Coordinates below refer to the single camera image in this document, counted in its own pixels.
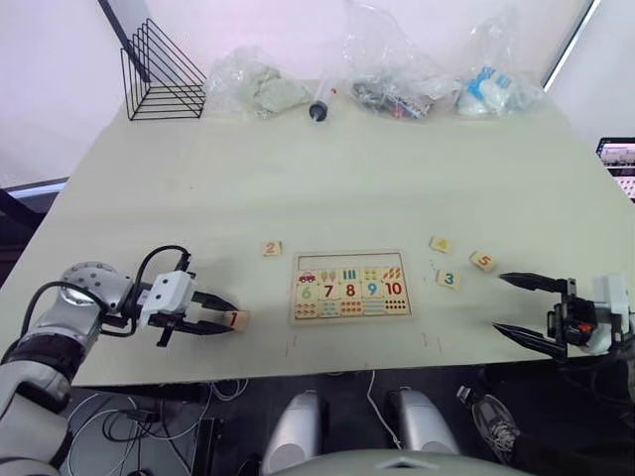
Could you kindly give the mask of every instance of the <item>white wall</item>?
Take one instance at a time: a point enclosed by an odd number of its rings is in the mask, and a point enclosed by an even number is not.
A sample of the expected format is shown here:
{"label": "white wall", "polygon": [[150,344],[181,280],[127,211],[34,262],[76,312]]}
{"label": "white wall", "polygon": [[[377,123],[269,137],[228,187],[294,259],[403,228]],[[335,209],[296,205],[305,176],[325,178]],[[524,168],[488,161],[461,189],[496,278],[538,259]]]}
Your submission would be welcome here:
{"label": "white wall", "polygon": [[[469,31],[519,6],[520,62],[549,67],[588,0],[369,0],[450,65]],[[319,77],[340,51],[342,0],[111,0],[128,33],[151,16],[204,72],[241,45],[282,69]],[[96,0],[0,1],[0,186],[72,173],[123,101],[119,44]]]}
{"label": "white wall", "polygon": [[119,107],[117,51],[96,1],[0,2],[0,186],[72,172]]}
{"label": "white wall", "polygon": [[549,94],[594,150],[635,136],[634,0],[602,0]]}

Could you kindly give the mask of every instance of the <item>table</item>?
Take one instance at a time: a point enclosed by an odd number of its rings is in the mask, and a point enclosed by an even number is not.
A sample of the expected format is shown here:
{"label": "table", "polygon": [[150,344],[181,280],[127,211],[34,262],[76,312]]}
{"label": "table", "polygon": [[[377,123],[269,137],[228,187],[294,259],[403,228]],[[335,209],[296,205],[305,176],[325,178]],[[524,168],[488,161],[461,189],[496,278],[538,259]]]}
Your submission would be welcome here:
{"label": "table", "polygon": [[[549,101],[496,121],[426,124],[375,117],[343,99],[321,124],[304,107],[246,123],[130,123],[120,113],[2,289],[0,344],[15,338],[35,289],[68,266],[98,260],[132,275],[148,251],[177,243],[192,252],[201,291],[252,311],[247,331],[176,333],[167,349],[155,346],[156,328],[102,336],[77,385],[537,359],[491,322],[544,331],[557,298],[515,289],[469,255],[491,254],[499,272],[575,277],[583,297],[592,276],[622,272],[635,296],[633,212]],[[452,240],[454,253],[429,248],[432,235]],[[281,256],[261,256],[268,240],[282,240]],[[383,249],[403,253],[415,319],[289,324],[296,253]],[[154,261],[146,281],[174,258]],[[436,269],[459,271],[461,289],[438,286]]]}

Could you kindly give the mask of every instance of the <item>number 10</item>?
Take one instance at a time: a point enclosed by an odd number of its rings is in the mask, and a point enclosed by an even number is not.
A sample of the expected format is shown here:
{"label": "number 10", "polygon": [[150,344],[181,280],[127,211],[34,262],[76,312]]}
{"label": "number 10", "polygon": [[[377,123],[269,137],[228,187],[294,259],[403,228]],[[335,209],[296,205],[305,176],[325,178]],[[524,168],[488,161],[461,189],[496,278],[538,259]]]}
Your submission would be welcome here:
{"label": "number 10", "polygon": [[400,295],[404,290],[401,283],[386,283],[386,288],[388,288],[389,295]]}

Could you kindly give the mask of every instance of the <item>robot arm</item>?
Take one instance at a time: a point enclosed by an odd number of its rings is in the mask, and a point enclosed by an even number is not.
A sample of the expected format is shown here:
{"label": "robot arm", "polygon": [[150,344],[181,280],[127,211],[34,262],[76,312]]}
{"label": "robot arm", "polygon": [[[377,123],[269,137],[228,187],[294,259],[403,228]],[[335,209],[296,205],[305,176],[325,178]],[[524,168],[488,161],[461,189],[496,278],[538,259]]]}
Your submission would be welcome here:
{"label": "robot arm", "polygon": [[593,300],[577,295],[575,280],[554,280],[533,273],[506,273],[503,281],[529,291],[559,293],[560,303],[547,313],[547,336],[516,325],[494,323],[506,337],[523,347],[566,362],[568,346],[575,345],[590,355],[609,352],[623,359],[633,355],[634,325],[623,275],[606,275],[593,280]]}
{"label": "robot arm", "polygon": [[[174,331],[206,335],[234,330],[240,312],[220,297],[194,290],[193,275],[186,272],[189,256],[185,251],[177,269],[159,275],[152,285],[141,282],[143,269],[133,283],[108,265],[88,262],[69,268],[59,282],[38,290],[20,339],[0,365],[1,474],[58,474],[54,468],[62,464],[72,441],[68,421],[59,413],[68,402],[79,366],[100,333],[129,336],[139,322],[163,328],[157,345],[165,347]],[[55,303],[29,328],[37,299],[50,288],[59,289]],[[193,301],[221,311],[223,323],[186,321]],[[225,318],[228,313],[233,318]],[[128,324],[128,332],[104,328]]]}

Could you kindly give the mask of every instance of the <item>wooden tile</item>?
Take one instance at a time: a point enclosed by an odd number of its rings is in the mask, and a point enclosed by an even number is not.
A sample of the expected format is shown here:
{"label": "wooden tile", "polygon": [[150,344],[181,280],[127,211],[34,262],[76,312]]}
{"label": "wooden tile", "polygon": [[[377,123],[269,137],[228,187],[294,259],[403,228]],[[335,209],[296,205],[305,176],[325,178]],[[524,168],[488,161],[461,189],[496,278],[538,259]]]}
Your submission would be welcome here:
{"label": "wooden tile", "polygon": [[313,270],[303,270],[296,272],[295,283],[297,285],[310,285],[318,282],[318,272]]}
{"label": "wooden tile", "polygon": [[342,299],[361,299],[361,285],[359,283],[347,283],[340,285]]}
{"label": "wooden tile", "polygon": [[319,317],[320,318],[332,318],[340,317],[339,302],[334,300],[323,300],[319,303]]}
{"label": "wooden tile", "polygon": [[341,298],[341,287],[344,285],[317,285],[319,287],[319,300],[337,300]]}
{"label": "wooden tile", "polygon": [[460,286],[460,279],[456,271],[437,271],[437,284],[457,291]]}
{"label": "wooden tile", "polygon": [[384,298],[403,298],[406,295],[406,285],[403,281],[386,281],[382,283]]}
{"label": "wooden tile", "polygon": [[342,299],[339,302],[339,312],[342,317],[361,315],[361,299]]}
{"label": "wooden tile", "polygon": [[380,281],[365,281],[361,284],[361,295],[365,299],[378,299],[384,296],[384,284]]}
{"label": "wooden tile", "polygon": [[364,315],[386,314],[386,301],[384,299],[364,299],[361,303]]}
{"label": "wooden tile", "polygon": [[223,314],[222,322],[237,332],[244,332],[249,323],[249,312],[246,310],[229,310]]}
{"label": "wooden tile", "polygon": [[490,273],[496,267],[496,262],[491,256],[479,251],[472,253],[472,256],[469,257],[469,262],[487,273]]}
{"label": "wooden tile", "polygon": [[381,281],[383,268],[364,268],[361,270],[361,281]]}
{"label": "wooden tile", "polygon": [[387,314],[408,314],[408,302],[404,297],[386,297],[385,300]]}
{"label": "wooden tile", "polygon": [[317,302],[296,302],[294,305],[294,317],[296,319],[315,319],[318,317]]}
{"label": "wooden tile", "polygon": [[383,268],[381,281],[386,283],[387,281],[402,281],[404,279],[404,274],[401,268],[393,267],[393,268]]}
{"label": "wooden tile", "polygon": [[430,247],[442,253],[451,253],[453,251],[452,243],[441,236],[433,236],[432,240],[430,240]]}
{"label": "wooden tile", "polygon": [[361,272],[356,268],[346,268],[339,270],[339,282],[344,283],[359,283],[361,281]]}
{"label": "wooden tile", "polygon": [[262,256],[278,256],[282,254],[281,241],[268,241],[262,245]]}
{"label": "wooden tile", "polygon": [[315,302],[319,297],[318,285],[297,285],[296,302]]}
{"label": "wooden tile", "polygon": [[339,283],[339,270],[317,270],[317,282],[325,285]]}

